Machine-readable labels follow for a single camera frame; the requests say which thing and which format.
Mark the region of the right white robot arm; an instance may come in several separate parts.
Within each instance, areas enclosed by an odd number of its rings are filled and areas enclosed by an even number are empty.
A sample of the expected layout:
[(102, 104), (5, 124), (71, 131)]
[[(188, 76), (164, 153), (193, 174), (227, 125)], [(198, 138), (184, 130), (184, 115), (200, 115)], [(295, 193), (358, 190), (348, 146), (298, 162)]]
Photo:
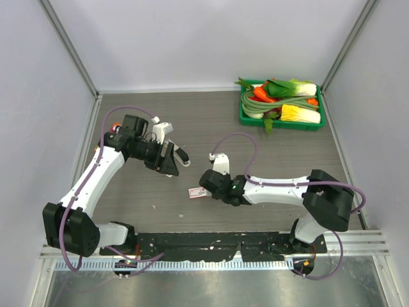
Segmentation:
[(199, 185), (212, 198), (234, 207), (259, 203), (280, 203), (304, 207), (307, 214), (296, 219), (288, 237), (290, 248), (301, 253), (327, 231), (349, 228), (354, 193), (328, 173), (314, 169), (306, 177), (273, 180), (230, 174), (208, 169)]

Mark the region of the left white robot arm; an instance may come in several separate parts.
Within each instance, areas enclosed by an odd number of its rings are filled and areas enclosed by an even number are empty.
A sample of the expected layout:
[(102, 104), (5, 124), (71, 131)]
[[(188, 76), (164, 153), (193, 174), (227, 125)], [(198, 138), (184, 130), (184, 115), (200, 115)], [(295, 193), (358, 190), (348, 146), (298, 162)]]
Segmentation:
[(145, 139), (148, 121), (126, 115), (117, 131), (104, 134), (90, 164), (71, 190), (57, 204), (46, 204), (42, 216), (50, 247), (82, 257), (108, 246), (114, 246), (122, 255), (135, 250), (133, 226), (121, 222), (97, 225), (92, 217), (108, 183), (129, 159), (143, 161), (148, 169), (169, 177), (179, 174), (174, 143), (165, 140), (173, 126), (158, 118), (153, 122), (153, 137)]

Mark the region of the red white staple box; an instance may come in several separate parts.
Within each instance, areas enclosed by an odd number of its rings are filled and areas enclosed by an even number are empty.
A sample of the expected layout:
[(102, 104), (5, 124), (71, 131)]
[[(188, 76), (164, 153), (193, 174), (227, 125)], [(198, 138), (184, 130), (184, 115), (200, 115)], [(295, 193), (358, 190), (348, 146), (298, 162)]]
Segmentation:
[(203, 187), (191, 188), (188, 190), (188, 192), (189, 192), (190, 199), (204, 198), (204, 197), (209, 197), (212, 195), (209, 191), (207, 191)]

